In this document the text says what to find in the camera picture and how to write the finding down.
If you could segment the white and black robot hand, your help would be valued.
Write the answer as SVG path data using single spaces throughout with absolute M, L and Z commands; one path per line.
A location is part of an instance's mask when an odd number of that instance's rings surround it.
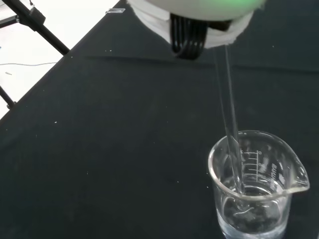
M 195 60 L 204 49 L 233 44 L 264 0 L 130 0 L 137 18 L 171 45 L 175 57 Z

